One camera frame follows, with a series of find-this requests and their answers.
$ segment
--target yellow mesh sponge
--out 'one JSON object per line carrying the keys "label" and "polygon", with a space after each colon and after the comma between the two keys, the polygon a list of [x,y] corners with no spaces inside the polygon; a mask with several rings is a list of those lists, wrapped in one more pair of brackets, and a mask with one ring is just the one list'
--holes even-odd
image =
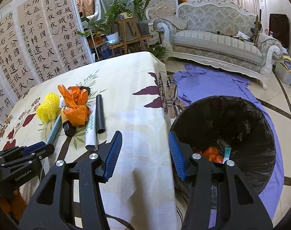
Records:
{"label": "yellow mesh sponge", "polygon": [[57,117],[59,109],[59,96],[55,93],[48,93],[35,112],[42,123],[47,123]]}

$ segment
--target purple sheet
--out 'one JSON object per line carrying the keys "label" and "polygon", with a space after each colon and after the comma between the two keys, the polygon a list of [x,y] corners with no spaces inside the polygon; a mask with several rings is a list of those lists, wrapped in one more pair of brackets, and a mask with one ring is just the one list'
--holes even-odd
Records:
{"label": "purple sheet", "polygon": [[[284,168],[279,140],[270,116],[249,90],[248,79],[206,67],[185,65],[185,68],[186,72],[179,71],[173,77],[178,86],[178,97],[186,105],[210,96],[234,96],[251,101],[265,115],[274,135],[276,160],[271,178],[259,197],[273,219],[283,189]],[[213,222],[215,215],[211,212],[210,227],[215,226]]]}

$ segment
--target wooden easel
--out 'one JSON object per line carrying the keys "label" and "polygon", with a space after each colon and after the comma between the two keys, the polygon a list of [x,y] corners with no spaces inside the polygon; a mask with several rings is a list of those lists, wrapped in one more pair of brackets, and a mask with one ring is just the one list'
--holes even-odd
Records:
{"label": "wooden easel", "polygon": [[[128,25],[128,28],[130,30],[131,35],[134,36],[134,33],[132,31],[132,28],[131,28],[131,26],[129,24],[130,22],[135,27],[136,34],[137,34],[137,37],[138,38],[135,39],[135,40],[127,41],[126,40],[125,23]],[[124,54],[127,54],[127,45],[130,44],[130,43],[134,43],[134,42],[138,42],[139,41],[141,43],[142,50],[143,51],[146,51],[145,45],[143,44],[143,40],[148,40],[148,39],[152,38],[153,36],[152,35],[147,35],[147,36],[141,37],[140,32],[139,32],[138,27],[137,27],[137,24],[136,24],[136,19],[135,18],[124,19],[124,20],[121,20],[121,21],[117,21],[116,23],[118,24],[118,31],[120,29],[120,25],[122,24],[122,28],[123,28],[123,42],[122,43],[119,43],[117,45],[110,46],[109,47],[110,49],[113,50],[113,49],[115,49],[117,47],[124,46]]]}

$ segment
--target bottle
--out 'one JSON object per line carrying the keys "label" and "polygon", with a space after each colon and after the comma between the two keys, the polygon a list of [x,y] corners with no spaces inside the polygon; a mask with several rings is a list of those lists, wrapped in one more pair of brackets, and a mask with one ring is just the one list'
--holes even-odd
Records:
{"label": "bottle", "polygon": [[64,110],[67,107],[62,107],[60,114],[61,114],[61,120],[62,120],[62,127],[64,129],[64,133],[68,137],[72,137],[76,134],[76,127],[73,126],[70,121],[68,120],[67,116],[64,113]]}

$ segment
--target trash can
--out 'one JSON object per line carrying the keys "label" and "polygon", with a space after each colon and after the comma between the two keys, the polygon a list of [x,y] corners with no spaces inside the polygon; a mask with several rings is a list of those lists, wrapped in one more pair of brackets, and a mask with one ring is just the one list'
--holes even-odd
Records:
{"label": "trash can", "polygon": [[[267,185],[275,165],[273,132],[259,108],[248,100],[230,96],[212,96],[186,107],[173,122],[179,140],[200,152],[210,146],[231,148],[230,159],[246,175],[260,194]],[[190,186],[177,176],[173,166],[175,189],[189,198]]]}

